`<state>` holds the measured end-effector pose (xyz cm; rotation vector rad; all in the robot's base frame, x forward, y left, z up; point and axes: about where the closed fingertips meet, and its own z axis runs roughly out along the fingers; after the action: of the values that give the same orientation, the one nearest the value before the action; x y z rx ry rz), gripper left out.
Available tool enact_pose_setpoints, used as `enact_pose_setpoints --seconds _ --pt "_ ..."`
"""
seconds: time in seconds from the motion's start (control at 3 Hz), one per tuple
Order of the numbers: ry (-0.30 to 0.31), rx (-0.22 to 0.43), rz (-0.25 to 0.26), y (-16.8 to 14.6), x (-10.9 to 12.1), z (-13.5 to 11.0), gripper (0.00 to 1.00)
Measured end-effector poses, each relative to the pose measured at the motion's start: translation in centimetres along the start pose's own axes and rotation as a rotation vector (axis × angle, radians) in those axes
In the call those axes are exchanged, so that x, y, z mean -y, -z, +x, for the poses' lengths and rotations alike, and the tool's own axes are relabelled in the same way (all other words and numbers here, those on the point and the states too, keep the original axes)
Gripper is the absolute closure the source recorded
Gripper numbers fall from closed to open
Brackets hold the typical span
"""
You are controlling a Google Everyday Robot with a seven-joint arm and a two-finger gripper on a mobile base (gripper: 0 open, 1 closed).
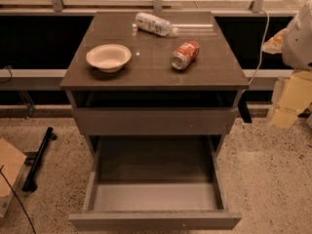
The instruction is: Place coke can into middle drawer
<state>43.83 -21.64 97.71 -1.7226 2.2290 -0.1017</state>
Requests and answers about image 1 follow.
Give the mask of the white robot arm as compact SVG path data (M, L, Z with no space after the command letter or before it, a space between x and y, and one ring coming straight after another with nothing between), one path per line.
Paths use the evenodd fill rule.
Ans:
M283 63L293 69L288 78L274 85L272 105L267 114L266 131L285 133L312 104L312 1L307 1L285 29L267 42L262 51L281 54Z

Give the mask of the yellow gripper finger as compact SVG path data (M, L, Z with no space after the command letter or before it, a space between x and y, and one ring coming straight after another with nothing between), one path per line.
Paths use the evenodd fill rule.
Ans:
M296 71L289 78L279 78L267 114L267 133L284 134L311 103L311 71Z
M282 29L277 32L273 37L271 37L268 41L266 41L261 50L270 55L281 54L283 50L283 43L286 34L286 29Z

